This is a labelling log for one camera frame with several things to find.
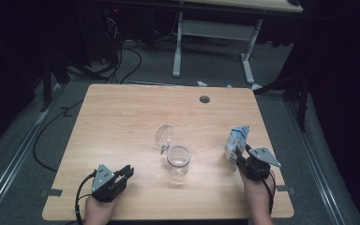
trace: clear glass jar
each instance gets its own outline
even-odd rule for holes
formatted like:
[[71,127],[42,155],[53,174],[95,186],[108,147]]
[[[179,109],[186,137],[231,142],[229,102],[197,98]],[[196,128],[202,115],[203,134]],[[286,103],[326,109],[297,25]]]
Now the clear glass jar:
[[183,145],[174,145],[168,150],[167,160],[168,172],[173,176],[182,176],[188,171],[191,153]]

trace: black cable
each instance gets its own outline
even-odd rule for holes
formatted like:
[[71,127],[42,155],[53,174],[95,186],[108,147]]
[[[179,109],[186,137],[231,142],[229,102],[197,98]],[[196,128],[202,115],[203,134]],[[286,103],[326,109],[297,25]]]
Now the black cable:
[[[156,44],[160,46],[170,47],[176,44],[177,40],[172,40],[173,38],[176,38],[177,36],[168,37],[166,39],[162,40],[156,40]],[[161,42],[170,42],[170,44],[162,44]]]
[[67,113],[69,110],[71,110],[72,108],[74,108],[75,106],[79,105],[79,104],[82,103],[82,102],[83,102],[83,99],[82,99],[81,101],[75,103],[74,105],[72,105],[72,106],[69,107],[68,109],[65,109],[63,112],[59,113],[58,115],[56,115],[56,116],[54,117],[54,119],[52,119],[48,124],[46,124],[45,127],[43,127],[43,129],[42,129],[42,130],[39,132],[39,134],[37,135],[37,138],[35,139],[34,145],[33,145],[33,155],[34,155],[35,161],[36,161],[39,165],[41,165],[42,167],[44,167],[45,169],[48,169],[49,171],[52,171],[52,172],[57,173],[57,170],[56,170],[56,169],[54,169],[54,168],[52,168],[52,167],[49,167],[49,166],[43,164],[43,163],[39,160],[39,158],[38,158],[38,156],[37,156],[37,144],[38,144],[38,140],[39,140],[40,136],[41,136],[42,133],[46,130],[46,128],[47,128],[52,122],[54,122],[58,117],[60,117],[60,116],[61,116],[62,114],[64,114],[64,113]]
[[134,71],[136,71],[136,69],[138,69],[138,68],[140,67],[140,65],[142,64],[142,56],[141,56],[138,52],[136,52],[136,51],[134,51],[134,50],[128,50],[128,51],[131,51],[131,52],[136,53],[136,54],[139,56],[140,61],[139,61],[139,65],[137,65],[131,72],[129,72],[129,73],[122,79],[122,81],[120,82],[120,84],[122,84],[122,83],[124,82],[124,80],[125,80],[128,76],[130,76]]
[[122,47],[119,51],[119,63],[116,65],[116,67],[113,69],[112,74],[108,77],[107,81],[105,83],[108,83],[111,80],[111,83],[113,83],[113,79],[115,79],[115,83],[118,83],[118,81],[116,80],[116,71],[119,69],[119,67],[121,67],[122,64]]
[[273,206],[274,206],[274,195],[276,194],[276,180],[274,179],[273,175],[270,173],[270,176],[271,178],[273,179],[273,182],[274,182],[274,193],[271,193],[271,189],[270,187],[267,185],[267,183],[265,182],[265,180],[262,180],[262,183],[265,185],[265,188],[267,188],[267,191],[268,191],[268,195],[269,195],[269,198],[270,198],[270,202],[269,202],[269,211],[270,211],[270,214],[271,212],[273,211]]
[[[112,68],[114,68],[114,66],[115,66],[115,64],[117,64],[118,63],[118,59],[117,59],[117,56],[115,55],[113,58],[112,58],[112,61],[111,61],[111,63],[108,65],[108,66],[106,66],[106,67],[104,67],[104,68],[102,68],[102,69],[100,69],[100,70],[98,70],[98,71],[92,71],[91,69],[89,69],[90,71],[92,71],[92,72],[94,72],[94,73],[96,73],[96,74],[100,74],[100,73],[104,73],[104,72],[107,72],[107,71],[109,71],[110,69],[112,69]],[[71,69],[71,68],[69,68],[69,67],[66,67],[66,70],[67,70],[67,72],[68,73],[70,73],[70,74],[73,74],[73,75],[77,75],[77,76],[87,76],[88,74],[85,74],[84,72],[78,72],[78,71],[75,71],[75,70],[73,70],[73,69]]]
[[81,182],[80,187],[78,188],[77,191],[77,197],[75,198],[75,216],[77,218],[78,224],[83,225],[82,222],[82,217],[81,217],[81,212],[80,212],[80,206],[79,206],[79,200],[80,200],[80,194],[81,194],[81,189],[84,185],[84,183],[86,183],[86,181],[88,181],[90,178],[95,177],[96,173],[98,171],[94,170],[92,173],[90,173],[86,178],[84,178],[84,180]]
[[87,197],[87,196],[91,196],[92,194],[85,194],[85,195],[82,195],[81,197],[80,197],[80,199],[82,199],[82,198],[84,198],[84,197]]
[[201,45],[198,46],[197,48],[191,49],[191,48],[188,48],[188,47],[186,47],[185,45],[182,44],[182,48],[185,49],[185,50],[197,51],[197,50],[199,50],[200,48],[202,48],[205,45],[205,41],[206,41],[205,37],[202,37],[202,38],[196,38],[196,37],[195,38],[189,38],[188,40],[192,40],[192,39],[201,40]]
[[73,224],[73,223],[78,223],[78,222],[77,221],[70,221],[70,222],[66,223],[66,225]]
[[97,72],[95,71],[92,71],[90,70],[89,68],[87,67],[84,67],[82,65],[79,65],[78,63],[66,58],[64,55],[61,55],[61,54],[56,54],[57,58],[60,59],[64,64],[66,65],[71,65],[72,67],[78,69],[80,72],[82,72],[83,74],[91,77],[91,78],[94,78],[94,79],[97,79],[97,80],[106,80],[107,78],[105,77],[102,77],[100,74],[98,74]]
[[228,43],[220,43],[218,41],[209,40],[209,39],[206,40],[206,43],[212,44],[212,45],[218,45],[218,46],[229,46],[229,45],[233,45],[233,44],[236,44],[239,42],[241,42],[241,40],[232,39],[232,40],[229,40]]
[[160,38],[160,39],[156,39],[156,40],[155,40],[156,44],[161,45],[161,46],[172,46],[172,45],[175,43],[175,42],[173,42],[171,45],[162,45],[162,44],[160,44],[159,42],[177,37],[177,35],[171,36],[171,34],[173,33],[174,28],[175,28],[176,25],[177,25],[178,17],[179,17],[179,13],[176,13],[176,16],[174,17],[174,22],[173,22],[173,26],[172,26],[171,31],[169,32],[169,34],[168,34],[167,36],[164,36],[164,37],[162,37],[162,38]]

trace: wooden table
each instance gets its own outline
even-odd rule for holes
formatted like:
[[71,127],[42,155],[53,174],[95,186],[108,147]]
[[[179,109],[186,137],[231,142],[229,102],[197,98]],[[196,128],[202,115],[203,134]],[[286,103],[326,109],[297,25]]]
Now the wooden table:
[[[201,103],[200,96],[210,102]],[[188,173],[181,179],[165,170],[166,158],[155,144],[163,125],[174,126],[173,143],[191,150]],[[135,168],[112,219],[249,218],[240,175],[224,157],[231,129],[243,125],[250,126],[250,146],[272,150],[249,89],[92,84],[52,185],[63,192],[48,198],[43,217],[74,220],[78,186],[103,163],[112,171],[127,164]],[[280,170],[273,170],[277,184],[284,185]],[[81,195],[91,193],[91,186],[92,179]],[[84,199],[80,205],[84,218]],[[288,193],[277,192],[273,218],[292,215]]]

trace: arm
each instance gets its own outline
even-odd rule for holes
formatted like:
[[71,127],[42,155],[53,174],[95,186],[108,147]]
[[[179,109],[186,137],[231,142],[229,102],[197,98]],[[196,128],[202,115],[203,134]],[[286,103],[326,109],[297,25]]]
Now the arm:
[[[247,179],[241,172],[242,181],[244,182],[245,196],[247,198],[249,211],[254,225],[271,225],[274,224],[269,212],[269,195],[267,189],[262,181],[252,181]],[[270,187],[271,192],[274,192],[274,181],[271,176],[265,180]]]
[[112,202],[99,202],[92,196],[87,197],[84,225],[106,225],[113,215],[113,209],[121,198],[120,193]]

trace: gray carpet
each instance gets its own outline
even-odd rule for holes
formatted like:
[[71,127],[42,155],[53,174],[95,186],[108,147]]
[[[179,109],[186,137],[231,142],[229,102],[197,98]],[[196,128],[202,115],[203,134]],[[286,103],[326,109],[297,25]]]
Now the gray carpet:
[[[134,44],[129,42],[127,46],[131,47]],[[151,48],[140,44],[134,51],[142,56],[141,66],[126,79],[125,83],[137,81],[195,86],[197,81],[202,81],[208,86],[226,86],[226,83],[229,83],[234,87],[250,87],[246,83],[239,61],[239,53],[242,52],[240,49],[244,46],[247,45],[243,42],[226,46],[205,44],[202,47],[198,43],[185,43],[187,49],[201,48],[183,51],[182,75],[175,79],[172,77],[174,46],[156,45]],[[274,81],[291,48],[292,46],[273,48],[269,43],[255,46],[250,64],[256,83],[264,85]],[[139,57],[134,52],[124,50],[123,57],[122,65],[116,74],[119,81],[139,63]],[[97,82],[71,76],[71,82],[52,106],[44,124],[46,125],[56,115],[62,113],[62,107],[70,107],[82,100],[91,83]],[[21,111],[0,140],[0,177],[15,156],[28,129],[38,119],[39,110],[43,105],[41,85],[37,87],[36,94],[36,99]],[[293,103],[283,102],[278,91],[256,96],[256,98],[277,158],[283,165],[281,170],[290,188],[295,211],[291,218],[276,219],[276,224],[332,224],[308,166],[300,131],[294,124],[294,116],[290,111]],[[331,158],[311,99],[308,104],[307,132],[303,135],[307,136],[311,147],[316,150],[317,159],[334,192],[345,224],[358,225],[360,224],[358,211],[350,200],[336,164]],[[68,116],[55,119],[40,136],[36,145],[37,156],[49,167],[58,168],[80,108],[81,104],[71,109]],[[51,187],[54,177],[54,172],[46,170],[36,162],[31,151],[0,202],[0,224],[66,224],[67,222],[63,221],[45,221],[41,216],[47,199],[44,190]],[[212,224],[241,224],[243,222],[245,221],[210,221]],[[134,223],[118,222],[117,224]],[[152,221],[140,224],[161,223],[163,222]],[[177,221],[176,223],[166,221],[164,223],[192,224],[191,221]]]

